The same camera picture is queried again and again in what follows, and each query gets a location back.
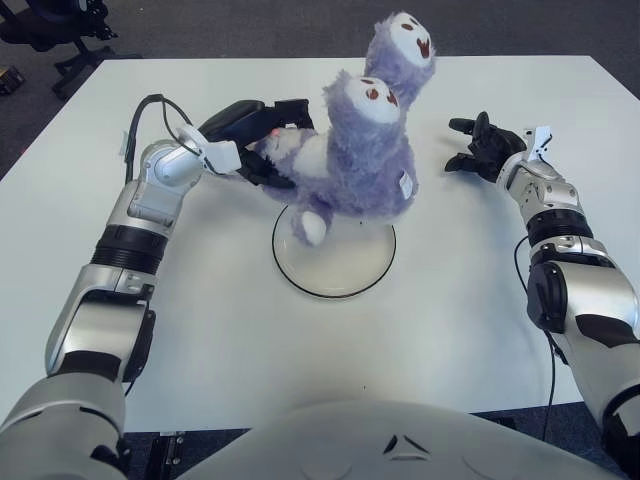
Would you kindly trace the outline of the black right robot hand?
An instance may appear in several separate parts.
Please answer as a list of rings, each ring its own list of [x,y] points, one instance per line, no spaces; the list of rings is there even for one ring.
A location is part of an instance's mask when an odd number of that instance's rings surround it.
[[[448,127],[469,135],[471,142],[468,153],[459,152],[446,162],[444,171],[447,173],[474,173],[495,183],[506,161],[526,150],[526,144],[517,134],[492,124],[486,111],[480,112],[475,119],[452,118]]]

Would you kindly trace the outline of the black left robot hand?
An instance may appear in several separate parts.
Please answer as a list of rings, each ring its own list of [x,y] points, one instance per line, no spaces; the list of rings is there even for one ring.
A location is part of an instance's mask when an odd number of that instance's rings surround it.
[[[227,140],[236,144],[240,167],[234,172],[245,180],[256,186],[289,190],[295,183],[278,173],[270,160],[250,151],[248,145],[288,124],[298,129],[313,129],[308,107],[308,99],[280,100],[273,106],[259,100],[240,100],[209,118],[199,131],[210,142]]]

